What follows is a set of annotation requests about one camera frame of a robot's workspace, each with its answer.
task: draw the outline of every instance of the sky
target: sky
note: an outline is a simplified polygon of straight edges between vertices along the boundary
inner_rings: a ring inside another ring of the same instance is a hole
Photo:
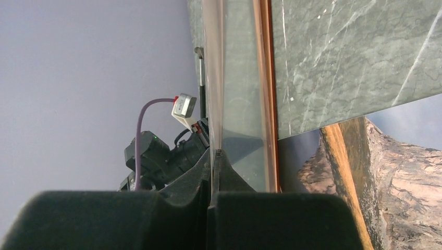
[[[186,1],[0,1],[0,237],[39,191],[117,190],[141,107],[198,96],[195,57]],[[172,145],[170,112],[142,128]]]
[[[442,150],[442,94],[385,109],[368,119],[397,141]]]

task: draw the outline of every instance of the black foam padding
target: black foam padding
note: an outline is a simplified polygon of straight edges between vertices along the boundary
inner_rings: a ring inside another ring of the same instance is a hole
[[[338,197],[219,192],[216,199],[216,249],[363,249]]]
[[[182,229],[194,227],[196,211],[153,192],[45,192],[21,212],[2,249],[179,249],[193,244],[193,232]]]

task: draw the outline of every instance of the rock surface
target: rock surface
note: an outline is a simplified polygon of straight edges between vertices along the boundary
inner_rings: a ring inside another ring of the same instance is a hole
[[[339,127],[373,247],[442,249],[442,152],[398,142],[365,118]],[[322,138],[299,178],[310,192],[341,196],[329,159]]]

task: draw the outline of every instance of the purple cable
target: purple cable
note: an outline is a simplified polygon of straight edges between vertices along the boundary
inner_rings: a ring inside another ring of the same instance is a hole
[[[141,123],[143,122],[144,113],[146,109],[155,103],[173,103],[175,99],[173,98],[159,98],[154,99],[141,109],[140,116],[138,117],[137,123],[137,133],[135,134],[135,187],[134,190],[137,191],[141,187],[141,153],[140,153],[140,137],[141,137]]]

